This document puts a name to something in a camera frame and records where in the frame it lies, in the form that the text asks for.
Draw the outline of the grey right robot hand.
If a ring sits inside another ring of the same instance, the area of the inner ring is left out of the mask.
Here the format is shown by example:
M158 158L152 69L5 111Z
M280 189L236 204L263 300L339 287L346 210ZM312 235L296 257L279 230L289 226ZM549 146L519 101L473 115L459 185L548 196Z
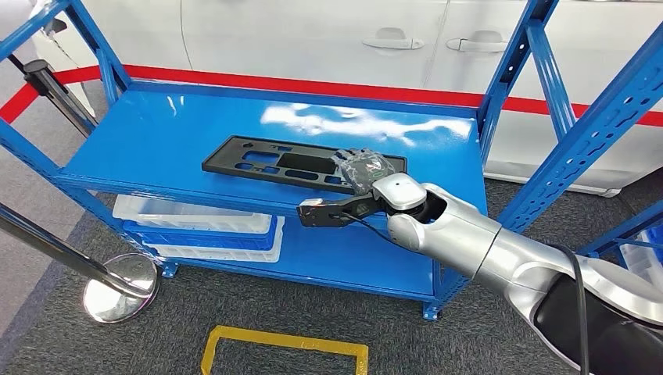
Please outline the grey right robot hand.
M331 156L331 160L355 195L371 193L375 181L396 173L396 168L383 154L368 148L339 149Z

